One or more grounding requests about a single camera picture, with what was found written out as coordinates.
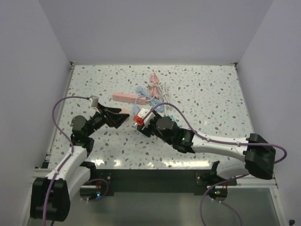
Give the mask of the red plug adapter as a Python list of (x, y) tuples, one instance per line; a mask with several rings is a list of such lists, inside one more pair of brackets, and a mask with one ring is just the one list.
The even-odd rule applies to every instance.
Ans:
[(135, 115), (134, 118), (134, 126), (143, 126), (144, 125), (144, 119), (142, 117), (140, 117), (139, 115)]

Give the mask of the pink plug adapter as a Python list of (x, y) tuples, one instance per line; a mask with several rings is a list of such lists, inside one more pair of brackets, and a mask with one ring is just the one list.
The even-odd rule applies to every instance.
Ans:
[(121, 111), (119, 112), (120, 114), (129, 114), (129, 111), (128, 109), (126, 108), (122, 108)]

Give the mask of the light blue power strip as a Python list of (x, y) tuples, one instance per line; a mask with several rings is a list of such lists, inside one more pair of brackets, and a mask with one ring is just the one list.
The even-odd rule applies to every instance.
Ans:
[(140, 111), (140, 107), (138, 105), (135, 105), (133, 108), (134, 114), (138, 114)]

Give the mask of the pink power strip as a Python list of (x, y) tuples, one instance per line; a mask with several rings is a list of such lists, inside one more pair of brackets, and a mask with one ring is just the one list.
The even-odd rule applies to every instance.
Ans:
[(146, 97), (140, 97), (138, 95), (131, 95), (125, 93), (113, 93), (112, 99), (114, 101), (130, 103), (130, 104), (138, 104), (138, 105), (146, 105)]

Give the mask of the teal power strip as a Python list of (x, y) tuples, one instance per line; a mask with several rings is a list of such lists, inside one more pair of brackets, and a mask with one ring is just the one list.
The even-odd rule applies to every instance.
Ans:
[(172, 121), (174, 121), (178, 127), (181, 127), (181, 124), (179, 124), (179, 122), (177, 121), (177, 119), (173, 116), (173, 115), (169, 115), (168, 116)]

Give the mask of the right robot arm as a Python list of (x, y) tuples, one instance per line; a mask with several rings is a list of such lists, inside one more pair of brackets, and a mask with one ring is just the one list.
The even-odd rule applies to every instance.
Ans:
[(194, 133), (180, 128), (170, 117), (147, 109), (141, 109), (134, 122), (145, 136), (157, 136), (181, 153), (227, 156), (227, 161), (212, 164), (209, 178), (215, 185), (244, 174), (265, 180), (273, 178), (276, 151), (257, 134), (252, 133), (249, 138), (225, 138)]

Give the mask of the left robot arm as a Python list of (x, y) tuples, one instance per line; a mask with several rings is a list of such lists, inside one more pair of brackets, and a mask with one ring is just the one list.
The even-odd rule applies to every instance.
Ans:
[(95, 109), (95, 114), (89, 119), (82, 115), (72, 119), (72, 134), (68, 137), (70, 147), (66, 155), (50, 173), (34, 180), (31, 218), (44, 222), (65, 221), (77, 191), (84, 183), (92, 185), (97, 181), (96, 166), (87, 161), (94, 146), (91, 135), (104, 125), (117, 129), (129, 118), (129, 114), (100, 103), (91, 107)]

